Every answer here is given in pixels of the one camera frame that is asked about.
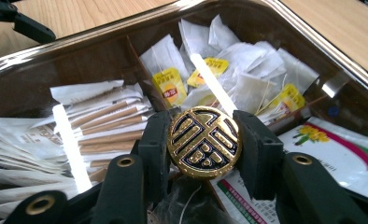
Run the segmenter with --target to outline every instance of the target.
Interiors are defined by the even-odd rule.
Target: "black clip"
[[[0,1],[0,21],[13,22],[14,31],[40,44],[47,44],[56,39],[51,29],[19,13],[18,9],[8,1]]]

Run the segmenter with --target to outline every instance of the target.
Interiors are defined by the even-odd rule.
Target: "white paper packet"
[[[0,140],[31,153],[38,159],[64,155],[62,139],[53,127],[43,125],[29,129],[42,119],[0,118]]]
[[[151,76],[167,68],[174,67],[180,73],[181,80],[187,80],[190,77],[190,73],[187,71],[170,35],[166,35],[158,43],[144,52],[140,56],[140,60]]]
[[[21,201],[0,204],[0,218],[7,218],[20,203]]]
[[[131,150],[97,153],[97,154],[82,155],[82,159],[84,161],[107,161],[107,160],[112,160],[118,156],[127,155],[130,153],[131,153]]]
[[[64,171],[64,168],[59,167],[59,166],[48,166],[45,165],[42,162],[36,162],[36,161],[31,161],[31,160],[26,160],[26,158],[24,157],[19,157],[19,156],[12,156],[12,154],[1,150],[0,149],[0,160],[2,161],[15,161],[18,164],[25,164],[25,165],[29,165],[35,169],[38,169],[40,171],[44,171],[44,172],[49,172],[49,173],[55,173],[55,172],[62,172]]]
[[[279,139],[288,152],[317,158],[340,186],[368,197],[368,137],[312,117]]]
[[[138,98],[127,98],[119,102],[116,102],[114,105],[99,108],[95,111],[86,113],[85,115],[81,115],[81,116],[75,117],[74,119],[70,119],[71,127],[74,129],[75,127],[78,127],[82,124],[90,122],[93,119],[98,119],[104,115],[107,115],[108,113],[114,112],[118,109],[124,108],[125,106],[131,105],[134,103],[139,103],[139,102],[141,102],[141,100]]]
[[[52,175],[38,171],[0,169],[1,184],[29,187],[70,181],[74,182],[74,179],[63,175]]]
[[[109,131],[105,131],[105,132],[92,133],[92,134],[88,134],[88,135],[79,136],[78,141],[89,140],[89,139],[104,137],[104,136],[110,136],[110,135],[119,134],[119,133],[128,133],[128,132],[145,130],[146,126],[147,126],[147,122],[144,121],[144,122],[124,126],[124,127],[121,127],[121,128],[117,128],[117,129],[113,129],[113,130],[109,130]]]
[[[4,143],[0,141],[0,149],[4,150],[5,152],[9,153],[10,157],[15,158],[22,158],[22,160],[30,161],[31,163],[37,164],[39,166],[43,167],[49,167],[49,168],[55,168],[60,167],[64,168],[66,167],[65,161],[66,157],[65,155],[62,156],[61,160],[56,160],[56,158],[51,158],[51,160],[40,160],[33,155],[31,155],[28,152],[25,152],[17,147],[14,147],[10,144]]]
[[[20,160],[12,159],[8,156],[2,156],[2,155],[0,155],[0,163],[8,164],[8,166],[20,167],[20,170],[42,171],[42,172],[47,172],[47,173],[52,173],[52,174],[62,174],[62,173],[64,173],[63,169],[44,168],[44,167],[40,167],[38,165],[34,165],[32,163],[29,163],[27,161],[20,161]]]
[[[134,103],[131,105],[127,105],[123,108],[120,108],[116,111],[110,112],[106,115],[103,115],[97,119],[93,119],[85,124],[82,124],[79,126],[79,128],[82,129],[88,129],[91,127],[95,127],[97,125],[101,125],[107,122],[110,122],[112,120],[116,120],[119,118],[123,118],[126,116],[130,116],[134,113],[138,113],[139,111],[145,111],[145,110],[149,110],[150,107],[149,105],[143,104],[143,103]]]
[[[210,24],[208,44],[218,51],[227,49],[240,40],[228,26],[222,23],[221,17],[216,16]]]
[[[233,68],[228,68],[221,76],[218,78],[218,82],[221,87],[225,90],[231,90],[236,85],[237,75]],[[190,92],[183,104],[181,105],[181,110],[190,109],[191,107],[198,105],[207,105],[217,107],[219,102],[216,96],[209,89],[207,85],[198,87]]]
[[[15,188],[15,189],[1,189],[0,204],[24,200],[44,190],[60,190],[71,197],[75,194],[78,194],[75,182],[54,183],[32,187]]]
[[[255,114],[275,83],[236,70],[236,86],[228,91],[239,110]]]
[[[261,63],[267,50],[248,43],[236,43],[220,52],[216,58],[225,59],[229,68],[246,72]]]
[[[318,78],[318,73],[305,63],[294,58],[284,49],[279,49],[277,53],[284,61],[287,74],[285,76],[278,76],[271,80],[276,83],[282,83],[282,87],[288,83],[293,83],[297,87],[298,91],[304,95],[305,91]]]
[[[202,58],[215,57],[219,51],[208,44],[210,28],[189,21],[178,23],[184,47],[189,56],[198,53]]]
[[[257,42],[254,46],[267,50],[262,62],[248,73],[265,80],[282,75],[286,72],[285,64],[277,50],[266,41]]]
[[[123,80],[104,81],[91,84],[77,84],[50,88],[53,99],[62,105],[72,105],[92,98],[95,95],[121,87]]]
[[[149,120],[149,117],[151,117],[154,114],[154,111],[152,109],[144,109],[140,110],[136,113],[133,113],[131,115],[111,120],[110,122],[103,123],[94,127],[91,127],[89,129],[77,129],[77,132],[75,135],[87,135],[90,133],[100,133],[103,131],[113,130],[116,128],[122,128],[126,127],[128,125],[132,125],[135,123],[143,122]]]
[[[111,91],[107,91],[103,94],[94,96],[93,98],[74,104],[66,109],[67,117],[71,118],[75,115],[93,111],[95,109],[105,107],[108,105],[114,105],[115,102],[126,98],[143,98],[141,92],[134,91],[133,88],[115,88]]]

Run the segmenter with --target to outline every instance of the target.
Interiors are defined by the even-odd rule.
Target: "flower image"
[[[298,134],[293,136],[293,138],[299,137],[301,138],[295,143],[295,146],[300,146],[307,140],[310,140],[313,143],[328,142],[330,140],[326,133],[313,128],[310,125],[304,125],[301,129],[298,130]]]

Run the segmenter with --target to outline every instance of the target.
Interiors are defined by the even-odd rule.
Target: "packet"
[[[217,58],[206,58],[205,63],[215,77],[219,77],[222,73],[224,73],[229,65],[228,61]],[[205,85],[205,81],[202,78],[202,75],[196,69],[187,80],[187,84],[193,87],[199,87],[201,85]]]
[[[267,50],[262,62],[251,69],[248,73],[265,80],[277,77],[286,72],[285,64],[274,47],[266,41],[257,42],[255,47]]]
[[[112,151],[123,151],[131,150],[134,146],[135,140],[122,141],[118,143],[101,143],[89,146],[83,146],[79,148],[81,155],[94,154],[99,152],[112,152]]]
[[[29,187],[63,182],[74,182],[74,179],[63,175],[52,175],[37,171],[0,169],[0,184]]]
[[[143,121],[149,120],[149,117],[152,116],[153,113],[147,113],[147,110],[139,111],[137,113],[133,113],[132,115],[125,116],[119,119],[114,119],[110,122],[97,125],[95,127],[91,127],[89,129],[81,130],[82,135],[88,135],[91,133],[100,133],[116,128],[122,128],[131,124],[140,123]]]
[[[256,113],[258,118],[265,124],[279,119],[305,105],[305,98],[291,83],[287,84],[281,93],[268,105]]]
[[[50,88],[53,99],[62,105],[73,105],[95,95],[111,91],[113,88],[121,87],[123,80],[104,81],[91,84],[77,84]]]
[[[134,113],[137,113],[139,111],[147,111],[149,109],[150,109],[149,105],[146,105],[146,104],[143,104],[143,103],[134,103],[134,104],[122,107],[120,109],[117,109],[117,110],[115,110],[113,112],[110,112],[106,115],[103,115],[99,118],[90,120],[89,122],[80,125],[79,128],[81,130],[89,129],[91,127],[96,127],[98,125],[105,124],[105,123],[110,122],[112,120],[116,120],[116,119],[120,119],[120,118],[123,118],[123,117],[126,117],[126,116],[130,116],[130,115],[132,115]]]
[[[181,58],[173,38],[166,35],[154,46],[140,56],[141,62],[150,75],[162,72],[167,68],[174,67],[178,71],[181,79],[187,80],[190,76]]]
[[[38,159],[64,155],[62,139],[53,132],[53,127],[43,125],[29,128],[42,119],[0,118],[0,140],[27,151]]]
[[[318,73],[302,63],[299,59],[294,58],[284,49],[279,49],[277,53],[285,64],[287,74],[271,80],[276,83],[282,83],[282,86],[287,83],[293,83],[301,95],[304,95],[305,91],[309,89],[310,85],[318,78]]]
[[[145,130],[147,126],[147,122],[140,122],[136,124],[127,125],[121,128],[116,128],[113,130],[108,130],[100,133],[91,133],[88,135],[83,135],[78,137],[78,141],[84,141],[89,140],[93,138],[99,138],[99,137],[109,137],[110,135],[120,134],[120,133],[128,133],[128,132],[135,132],[140,130]]]
[[[86,154],[82,155],[82,159],[84,161],[111,161],[112,159],[121,156],[130,154],[131,150],[122,150],[122,151],[112,151],[112,152],[104,152],[97,154]]]
[[[71,105],[69,108],[66,109],[67,117],[72,118],[85,112],[90,112],[99,108],[114,105],[118,101],[127,98],[142,99],[143,95],[141,92],[134,91],[132,88],[128,86],[122,88],[115,88],[103,94],[96,95],[93,98],[88,99],[86,101],[82,101],[77,104]]]
[[[198,53],[202,58],[207,58],[215,57],[219,53],[217,49],[208,44],[210,28],[185,20],[178,23],[178,28],[188,56]]]
[[[256,67],[266,55],[265,49],[248,43],[236,43],[220,52],[216,58],[225,59],[230,68],[246,72]]]
[[[8,164],[8,166],[17,166],[20,167],[20,170],[33,170],[33,171],[41,171],[51,174],[62,174],[64,173],[64,169],[62,168],[45,168],[38,166],[36,164],[29,163],[27,161],[21,161],[17,159],[12,159],[9,156],[2,155],[0,152],[0,163]]]
[[[131,105],[133,103],[138,103],[140,102],[140,99],[138,98],[128,98],[119,102],[116,102],[114,105],[111,106],[107,106],[104,108],[101,108],[99,110],[96,110],[94,112],[91,113],[87,113],[86,115],[80,116],[80,117],[76,117],[75,119],[71,120],[71,127],[75,128],[78,127],[82,124],[85,124],[93,119],[97,119],[103,115],[106,115],[108,113],[114,112],[118,109],[121,109],[127,105]]]
[[[279,139],[288,152],[314,156],[340,186],[368,198],[368,137],[312,117]]]
[[[57,166],[48,166],[41,162],[26,160],[24,157],[12,156],[12,154],[0,149],[0,160],[2,161],[15,161],[17,164],[22,164],[23,166],[30,166],[40,171],[55,173],[62,172],[64,168]]]
[[[52,167],[56,165],[62,165],[61,163],[56,163],[54,161],[39,160],[35,158],[33,155],[31,155],[30,153],[28,153],[27,151],[24,151],[20,148],[14,147],[2,141],[0,141],[0,149],[8,152],[12,157],[16,155],[18,158],[24,158],[27,161],[34,161],[38,164],[43,163],[46,166],[52,166]]]
[[[7,218],[20,203],[21,201],[0,204],[0,218]]]
[[[227,213],[237,223],[280,223],[276,201],[250,198],[239,171],[233,170],[224,177],[210,180],[210,183]]]
[[[228,91],[228,95],[237,109],[254,114],[262,106],[265,95],[274,87],[275,83],[237,70],[236,75],[236,85]]]
[[[236,85],[236,79],[237,75],[235,70],[228,68],[221,76],[219,76],[218,82],[225,91],[228,91],[234,88]],[[181,105],[181,111],[198,105],[207,105],[212,107],[219,106],[219,101],[207,85],[203,85],[192,90]]]
[[[208,44],[218,51],[227,49],[240,40],[228,26],[222,23],[221,17],[217,15],[210,24]]]
[[[171,67],[152,76],[152,83],[158,87],[168,105],[181,105],[187,93],[176,68]]]

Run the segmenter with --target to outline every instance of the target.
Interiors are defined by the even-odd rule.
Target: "white wrapper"
[[[178,23],[184,47],[189,56],[198,53],[202,58],[215,57],[219,51],[208,44],[210,29],[181,20]]]
[[[271,79],[276,83],[282,83],[285,86],[288,83],[293,83],[298,91],[304,95],[309,86],[318,78],[318,73],[312,68],[294,58],[284,49],[279,49],[277,53],[283,59],[287,74]]]
[[[51,175],[37,171],[21,171],[0,169],[0,183],[29,187],[52,183],[74,182],[73,178],[63,175]]]
[[[91,84],[77,84],[50,88],[53,99],[62,105],[72,105],[92,98],[95,95],[121,87],[123,80],[104,81]]]
[[[84,112],[94,111],[98,108],[114,105],[115,102],[121,101],[126,98],[141,99],[143,98],[143,95],[141,92],[134,91],[133,88],[113,89],[101,95],[97,95],[89,100],[70,106],[66,110],[67,116],[71,118],[73,116],[83,114]]]
[[[261,41],[254,46],[266,49],[267,53],[263,57],[263,61],[249,72],[251,75],[268,80],[286,72],[285,64],[277,53],[277,50],[268,42]]]
[[[21,201],[0,204],[0,218],[7,218],[20,203]]]
[[[128,133],[128,132],[133,132],[133,131],[145,130],[146,126],[147,126],[146,121],[145,122],[140,122],[140,123],[136,123],[136,124],[116,128],[116,129],[113,129],[113,130],[108,130],[108,131],[105,131],[105,132],[91,133],[91,134],[88,134],[88,135],[83,135],[83,136],[78,137],[78,141],[89,140],[89,139],[104,137],[104,136],[110,136],[110,135],[119,134],[119,133]]]
[[[221,17],[218,15],[210,24],[210,33],[208,44],[216,50],[222,51],[233,44],[239,43],[240,40],[228,26],[222,23]]]
[[[180,73],[182,80],[187,80],[190,77],[190,73],[187,71],[183,59],[170,35],[165,36],[143,53],[140,56],[140,60],[151,76],[167,68],[175,67]]]
[[[255,114],[274,83],[237,72],[236,86],[228,92],[239,110]]]
[[[245,72],[262,62],[267,50],[248,43],[236,43],[219,53],[216,58],[225,59],[231,69]]]
[[[64,155],[62,139],[48,125],[30,129],[42,119],[0,118],[0,140],[31,153],[38,159]]]

